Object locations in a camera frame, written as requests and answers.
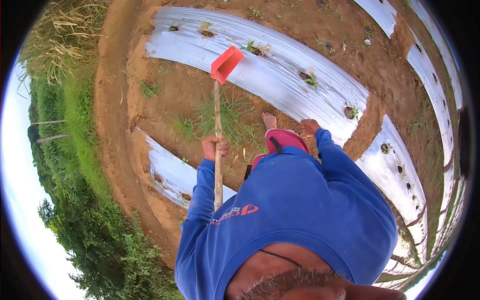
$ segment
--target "short hair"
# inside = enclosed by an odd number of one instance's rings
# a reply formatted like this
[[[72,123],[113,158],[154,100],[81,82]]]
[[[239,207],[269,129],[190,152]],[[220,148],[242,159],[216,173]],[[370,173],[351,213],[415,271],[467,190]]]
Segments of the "short hair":
[[[331,270],[318,271],[313,268],[274,273],[255,282],[237,300],[277,300],[294,288],[325,287],[328,281],[338,277],[340,275]]]

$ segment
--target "wooden handle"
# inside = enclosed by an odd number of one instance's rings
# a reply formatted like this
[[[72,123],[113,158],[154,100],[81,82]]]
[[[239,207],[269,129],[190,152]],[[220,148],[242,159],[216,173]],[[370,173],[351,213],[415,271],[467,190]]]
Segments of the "wooden handle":
[[[220,92],[218,90],[218,81],[214,84],[215,98],[215,136],[222,138],[222,120],[220,118]],[[223,173],[222,173],[222,155],[218,149],[219,144],[215,145],[215,211],[223,204]]]

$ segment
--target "bare foot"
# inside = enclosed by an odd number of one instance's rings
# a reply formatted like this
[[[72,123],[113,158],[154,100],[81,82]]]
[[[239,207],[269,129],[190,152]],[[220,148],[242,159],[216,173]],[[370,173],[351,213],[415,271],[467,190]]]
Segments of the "bare foot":
[[[262,113],[262,119],[264,120],[264,124],[267,130],[276,128],[276,117],[271,112],[264,111]]]

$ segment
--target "pink shorts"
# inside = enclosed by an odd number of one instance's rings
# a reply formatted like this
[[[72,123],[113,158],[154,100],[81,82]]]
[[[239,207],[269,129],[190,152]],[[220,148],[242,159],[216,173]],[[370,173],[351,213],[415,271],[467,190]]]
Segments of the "pink shorts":
[[[268,154],[259,154],[255,156],[252,163],[252,170],[258,164],[260,159],[264,158],[269,154],[276,153],[275,145],[272,143],[272,141],[270,141],[270,137],[273,137],[280,144],[281,147],[295,146],[297,148],[302,149],[306,153],[310,154],[310,151],[308,151],[308,147],[303,141],[303,139],[292,130],[278,129],[278,128],[269,129],[265,133]]]

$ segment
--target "black strap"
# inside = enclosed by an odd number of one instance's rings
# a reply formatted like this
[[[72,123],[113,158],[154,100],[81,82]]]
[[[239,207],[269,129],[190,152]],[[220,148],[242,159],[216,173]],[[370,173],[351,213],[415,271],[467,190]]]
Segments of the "black strap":
[[[303,268],[303,267],[301,266],[301,264],[297,263],[297,262],[294,261],[293,259],[289,259],[288,257],[282,256],[282,255],[278,255],[278,254],[275,254],[275,253],[271,253],[271,252],[268,252],[268,251],[265,251],[265,250],[262,250],[262,249],[260,249],[259,251],[264,252],[264,253],[267,253],[267,254],[270,254],[270,255],[273,255],[273,256],[276,256],[276,257],[279,257],[279,258],[282,258],[282,259],[284,259],[284,260],[286,260],[286,261],[291,262],[292,264],[296,265],[296,266],[299,267],[299,268]]]
[[[277,154],[279,155],[283,154],[282,146],[280,146],[280,144],[276,141],[276,139],[273,136],[271,136],[269,140],[272,142],[273,146],[275,146]]]
[[[247,165],[247,169],[245,170],[245,177],[243,178],[243,181],[247,180],[251,171],[252,171],[252,165]]]

